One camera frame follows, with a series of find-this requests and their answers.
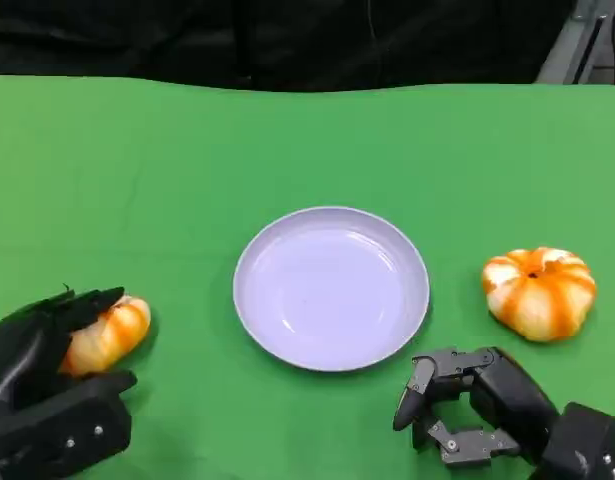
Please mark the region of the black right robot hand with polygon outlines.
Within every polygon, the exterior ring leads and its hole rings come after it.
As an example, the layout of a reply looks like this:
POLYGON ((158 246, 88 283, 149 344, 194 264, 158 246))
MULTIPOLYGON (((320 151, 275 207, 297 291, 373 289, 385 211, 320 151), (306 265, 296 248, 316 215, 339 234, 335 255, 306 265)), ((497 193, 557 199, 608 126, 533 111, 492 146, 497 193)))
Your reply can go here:
POLYGON ((398 403, 393 429, 412 428, 413 448, 434 444, 449 468, 489 465, 497 456, 539 463, 559 417, 553 402, 516 360, 498 347, 419 353, 398 403), (451 430, 438 403, 469 395, 471 408, 493 429, 451 430))

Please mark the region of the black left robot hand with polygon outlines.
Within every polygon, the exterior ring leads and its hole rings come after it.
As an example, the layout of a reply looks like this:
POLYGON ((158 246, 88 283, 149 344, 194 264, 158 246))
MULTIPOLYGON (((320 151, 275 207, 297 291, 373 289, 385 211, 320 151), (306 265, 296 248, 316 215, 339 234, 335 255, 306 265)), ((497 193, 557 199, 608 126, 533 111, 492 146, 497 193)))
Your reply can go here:
POLYGON ((9 314, 0 321, 0 421, 14 417, 65 417, 69 411, 92 420, 104 407, 127 429, 132 418, 116 388, 136 383, 131 374, 69 380, 59 366, 72 334, 92 325, 124 294, 122 287, 76 294, 68 289, 9 314))

